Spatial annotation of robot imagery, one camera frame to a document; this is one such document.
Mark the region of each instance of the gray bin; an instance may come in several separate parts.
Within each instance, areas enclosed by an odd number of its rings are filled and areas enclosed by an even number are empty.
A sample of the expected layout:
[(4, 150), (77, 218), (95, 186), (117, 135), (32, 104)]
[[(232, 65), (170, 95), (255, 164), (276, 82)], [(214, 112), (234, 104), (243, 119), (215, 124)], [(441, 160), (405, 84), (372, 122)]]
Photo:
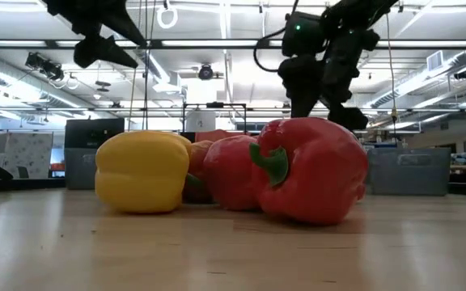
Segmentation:
[(95, 189), (96, 151), (97, 149), (64, 149), (68, 189)]
[(369, 193), (373, 195), (445, 196), (451, 169), (450, 149), (373, 149)]

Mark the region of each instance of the table surface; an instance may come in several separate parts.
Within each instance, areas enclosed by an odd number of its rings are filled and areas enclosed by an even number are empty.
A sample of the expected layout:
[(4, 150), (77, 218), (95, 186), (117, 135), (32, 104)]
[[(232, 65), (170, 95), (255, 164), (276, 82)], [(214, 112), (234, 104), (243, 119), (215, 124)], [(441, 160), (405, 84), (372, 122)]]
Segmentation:
[(0, 290), (465, 290), (466, 196), (376, 197), (333, 227), (209, 206), (125, 216), (0, 193)]

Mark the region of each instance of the yellow bell pepper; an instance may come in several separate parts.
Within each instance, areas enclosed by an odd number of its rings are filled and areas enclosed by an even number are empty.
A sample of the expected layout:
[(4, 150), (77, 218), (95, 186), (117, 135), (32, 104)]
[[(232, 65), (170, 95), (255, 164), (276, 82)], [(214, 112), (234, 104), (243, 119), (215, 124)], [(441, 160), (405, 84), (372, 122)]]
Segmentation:
[(166, 213), (180, 206), (191, 142), (174, 133), (121, 133), (96, 153), (96, 195), (128, 213)]

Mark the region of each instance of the green pepper stem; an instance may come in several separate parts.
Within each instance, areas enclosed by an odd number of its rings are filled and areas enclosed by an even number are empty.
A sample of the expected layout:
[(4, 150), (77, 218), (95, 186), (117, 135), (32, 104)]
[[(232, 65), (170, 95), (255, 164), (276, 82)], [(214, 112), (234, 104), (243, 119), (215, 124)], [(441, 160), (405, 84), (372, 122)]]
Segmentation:
[(260, 151), (261, 148), (256, 143), (249, 145), (252, 162), (265, 170), (271, 187), (283, 183), (289, 172), (289, 160), (285, 149), (280, 146), (275, 150), (271, 150), (268, 157), (261, 155)]
[(197, 189), (204, 189), (204, 183), (195, 175), (192, 175), (190, 173), (186, 174), (186, 183), (188, 183), (191, 187)]

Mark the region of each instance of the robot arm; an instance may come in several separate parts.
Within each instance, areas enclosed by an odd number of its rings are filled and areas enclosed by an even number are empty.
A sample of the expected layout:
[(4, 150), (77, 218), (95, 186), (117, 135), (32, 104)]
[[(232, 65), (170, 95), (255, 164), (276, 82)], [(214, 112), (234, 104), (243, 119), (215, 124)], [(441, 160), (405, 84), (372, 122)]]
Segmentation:
[(126, 0), (43, 0), (51, 15), (61, 15), (71, 22), (73, 32), (86, 38), (74, 49), (74, 62), (87, 68), (96, 60), (111, 61), (136, 68), (138, 63), (114, 40), (100, 36), (102, 24), (132, 40), (140, 48), (146, 40), (125, 9)]
[[(341, 0), (321, 16), (286, 16), (282, 54), (289, 58), (277, 72), (292, 102), (291, 117), (309, 116), (320, 101), (330, 110), (329, 120), (349, 130), (366, 128), (362, 112), (342, 104), (352, 97), (350, 83), (359, 76), (363, 49), (372, 51), (379, 42), (379, 35), (368, 28), (397, 1)], [(316, 60), (317, 53), (324, 53), (322, 60)]]

